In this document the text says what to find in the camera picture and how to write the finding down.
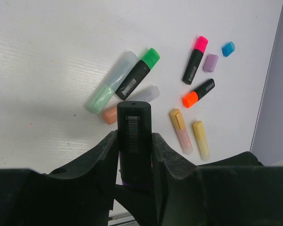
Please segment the blue highlighter cap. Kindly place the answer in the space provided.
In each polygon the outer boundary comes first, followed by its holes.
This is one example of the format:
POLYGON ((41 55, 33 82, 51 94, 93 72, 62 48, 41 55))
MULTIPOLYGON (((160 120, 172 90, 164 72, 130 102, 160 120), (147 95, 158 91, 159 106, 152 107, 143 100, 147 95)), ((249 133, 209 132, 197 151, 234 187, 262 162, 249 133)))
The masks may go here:
POLYGON ((228 57, 235 51, 235 44, 230 41, 222 47, 222 53, 224 57, 228 57))

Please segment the pastel purple cap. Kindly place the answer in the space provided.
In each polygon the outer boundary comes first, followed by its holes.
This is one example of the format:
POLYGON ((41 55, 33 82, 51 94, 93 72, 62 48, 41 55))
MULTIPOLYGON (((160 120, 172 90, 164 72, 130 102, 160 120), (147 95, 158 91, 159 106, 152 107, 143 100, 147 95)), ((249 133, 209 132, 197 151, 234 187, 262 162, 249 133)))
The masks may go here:
POLYGON ((215 70, 218 59, 219 59, 218 55, 214 55, 214 54, 207 55, 207 58, 203 65, 203 71, 207 73, 212 73, 215 70))

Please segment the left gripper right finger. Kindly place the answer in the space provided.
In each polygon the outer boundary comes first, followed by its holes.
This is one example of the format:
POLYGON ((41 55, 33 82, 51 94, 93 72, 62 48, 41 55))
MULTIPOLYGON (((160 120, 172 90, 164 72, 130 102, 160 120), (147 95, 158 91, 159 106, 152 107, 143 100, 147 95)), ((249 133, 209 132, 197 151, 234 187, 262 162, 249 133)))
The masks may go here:
POLYGON ((283 226, 283 167, 249 152, 196 166, 158 133, 152 160, 161 226, 283 226))

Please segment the pastel green highlighter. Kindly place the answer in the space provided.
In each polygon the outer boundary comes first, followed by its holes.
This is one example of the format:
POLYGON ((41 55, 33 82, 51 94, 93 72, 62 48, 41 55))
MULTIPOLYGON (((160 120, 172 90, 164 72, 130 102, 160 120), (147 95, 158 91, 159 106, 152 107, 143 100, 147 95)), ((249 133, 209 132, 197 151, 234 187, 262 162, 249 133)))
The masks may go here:
POLYGON ((89 98, 86 109, 91 113, 101 113, 137 61, 138 57, 132 51, 124 52, 89 98))

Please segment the black highlighter purple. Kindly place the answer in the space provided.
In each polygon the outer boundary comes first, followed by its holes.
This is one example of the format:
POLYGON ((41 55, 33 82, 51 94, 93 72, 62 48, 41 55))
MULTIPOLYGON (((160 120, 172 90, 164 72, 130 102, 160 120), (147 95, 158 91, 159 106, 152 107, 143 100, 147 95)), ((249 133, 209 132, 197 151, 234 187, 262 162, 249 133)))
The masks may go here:
POLYGON ((150 188, 152 119, 149 103, 123 101, 117 104, 117 138, 122 184, 150 188))

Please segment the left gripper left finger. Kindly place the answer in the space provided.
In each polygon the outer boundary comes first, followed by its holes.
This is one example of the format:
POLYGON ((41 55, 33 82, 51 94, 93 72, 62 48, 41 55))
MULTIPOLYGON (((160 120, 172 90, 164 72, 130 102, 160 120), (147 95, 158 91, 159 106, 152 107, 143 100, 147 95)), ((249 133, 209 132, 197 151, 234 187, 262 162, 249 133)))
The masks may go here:
POLYGON ((117 132, 112 131, 49 174, 0 169, 0 226, 106 226, 117 163, 117 132))

